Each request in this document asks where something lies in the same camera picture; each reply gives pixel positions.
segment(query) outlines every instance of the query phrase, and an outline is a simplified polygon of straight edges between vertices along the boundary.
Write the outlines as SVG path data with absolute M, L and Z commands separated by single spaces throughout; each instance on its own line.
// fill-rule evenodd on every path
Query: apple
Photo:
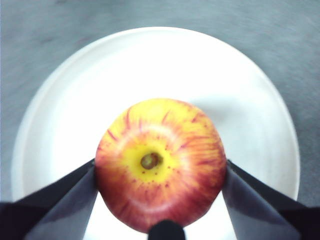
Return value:
M 226 156 L 212 121 L 194 105 L 154 98 L 123 112 L 95 157 L 98 190 L 109 210 L 147 233 L 162 220 L 187 226 L 220 192 Z

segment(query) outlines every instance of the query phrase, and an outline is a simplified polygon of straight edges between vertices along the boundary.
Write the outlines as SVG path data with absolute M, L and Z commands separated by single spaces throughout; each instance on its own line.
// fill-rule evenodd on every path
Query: apple stem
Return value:
M 158 164 L 159 158 L 160 156 L 155 152 L 146 154 L 145 156 L 143 156 L 143 158 L 141 158 L 141 165 L 145 169 L 152 169 Z

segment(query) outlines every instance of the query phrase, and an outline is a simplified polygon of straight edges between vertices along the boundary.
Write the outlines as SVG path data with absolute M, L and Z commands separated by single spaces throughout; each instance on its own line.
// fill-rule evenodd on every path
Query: gray surface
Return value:
M 292 116 L 301 155 L 298 200 L 320 205 L 320 2 L 318 0 L 2 0 L 1 197 L 24 112 L 67 57 L 122 30 L 171 26 L 214 36 L 269 76 Z

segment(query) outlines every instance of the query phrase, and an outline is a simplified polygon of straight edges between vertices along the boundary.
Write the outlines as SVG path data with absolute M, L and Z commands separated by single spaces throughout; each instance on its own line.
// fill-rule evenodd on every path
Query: apple skin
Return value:
M 152 169 L 141 159 L 160 156 Z M 143 233 L 162 220 L 185 227 L 202 217 L 220 192 L 226 156 L 212 121 L 199 108 L 153 98 L 124 111 L 102 137 L 96 183 L 112 214 Z

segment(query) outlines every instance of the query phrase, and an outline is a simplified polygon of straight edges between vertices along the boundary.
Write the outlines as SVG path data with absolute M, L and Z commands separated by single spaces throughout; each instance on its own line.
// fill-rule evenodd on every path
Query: plate rim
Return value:
M 27 136 L 29 129 L 31 127 L 31 123 L 33 118 L 35 117 L 35 113 L 37 111 L 37 108 L 41 104 L 41 99 L 47 94 L 47 92 L 50 90 L 50 87 L 54 84 L 55 80 L 61 75 L 69 66 L 74 64 L 78 59 L 83 57 L 86 53 L 90 52 L 92 49 L 103 45 L 107 43 L 108 41 L 112 39 L 116 39 L 118 37 L 123 37 L 130 34 L 137 34 L 141 32 L 147 32 L 147 31 L 173 31 L 173 32 L 187 32 L 195 35 L 202 35 L 208 38 L 212 38 L 216 42 L 219 42 L 220 44 L 223 44 L 229 48 L 231 48 L 233 51 L 236 51 L 238 54 L 242 55 L 242 57 L 249 60 L 251 64 L 255 66 L 257 71 L 263 76 L 263 81 L 268 85 L 269 89 L 272 91 L 272 93 L 277 97 L 277 102 L 279 107 L 282 109 L 284 113 L 284 119 L 288 123 L 288 130 L 291 135 L 291 139 L 293 140 L 293 148 L 294 148 L 294 155 L 296 156 L 294 162 L 296 165 L 296 182 L 295 182 L 295 188 L 292 196 L 289 196 L 295 200 L 298 198 L 299 194 L 299 187 L 300 187 L 300 175 L 301 175 L 301 156 L 300 156 L 300 150 L 299 150 L 299 142 L 297 137 L 297 132 L 295 129 L 294 122 L 292 120 L 292 117 L 290 115 L 290 112 L 288 110 L 288 107 L 280 95 L 279 91 L 275 87 L 275 85 L 272 83 L 272 81 L 268 78 L 268 76 L 263 72 L 263 70 L 255 63 L 253 60 L 251 60 L 248 56 L 246 56 L 244 53 L 236 49 L 235 47 L 231 46 L 230 44 L 205 33 L 187 29 L 187 28 L 179 28 L 179 27 L 171 27 L 171 26 L 147 26 L 147 27 L 139 27 L 139 28 L 133 28 L 128 30 L 119 31 L 107 36 L 104 36 L 102 38 L 99 38 L 84 47 L 77 50 L 75 53 L 73 53 L 71 56 L 69 56 L 67 59 L 65 59 L 51 74 L 48 75 L 48 77 L 43 81 L 42 85 L 39 87 L 39 89 L 36 91 L 35 95 L 32 97 L 29 105 L 27 106 L 25 113 L 22 117 L 22 120 L 20 122 L 20 125 L 18 127 L 18 131 L 15 137 L 14 146 L 13 146 L 13 152 L 12 152 L 12 158 L 11 158 L 11 169 L 10 169 L 10 178 L 11 178 L 11 196 L 13 200 L 17 200 L 23 195 L 23 184 L 22 184 L 22 170 L 17 173 L 16 169 L 19 166 L 22 166 L 23 163 L 23 150 L 25 149 L 25 143 L 27 141 Z

